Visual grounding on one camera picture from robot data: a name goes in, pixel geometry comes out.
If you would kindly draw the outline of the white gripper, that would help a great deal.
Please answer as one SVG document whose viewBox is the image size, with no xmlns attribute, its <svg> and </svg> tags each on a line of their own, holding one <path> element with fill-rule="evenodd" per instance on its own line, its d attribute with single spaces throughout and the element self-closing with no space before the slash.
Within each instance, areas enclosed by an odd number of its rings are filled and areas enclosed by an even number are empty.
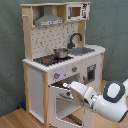
<svg viewBox="0 0 128 128">
<path fill-rule="evenodd" d="M 92 87 L 76 81 L 73 81 L 71 84 L 64 83 L 63 86 L 70 89 L 73 100 L 77 105 L 92 106 L 92 97 L 96 95 L 96 91 Z"/>
</svg>

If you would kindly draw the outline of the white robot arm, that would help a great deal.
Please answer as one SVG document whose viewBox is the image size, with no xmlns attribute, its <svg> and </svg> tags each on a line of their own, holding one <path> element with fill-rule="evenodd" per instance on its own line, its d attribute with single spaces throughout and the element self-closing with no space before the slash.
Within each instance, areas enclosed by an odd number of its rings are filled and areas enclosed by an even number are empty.
<svg viewBox="0 0 128 128">
<path fill-rule="evenodd" d="M 76 81 L 71 84 L 64 83 L 63 86 L 70 89 L 72 99 L 77 105 L 88 107 L 108 120 L 122 122 L 128 114 L 128 79 L 123 83 L 109 81 L 102 95 L 97 94 L 93 87 Z"/>
</svg>

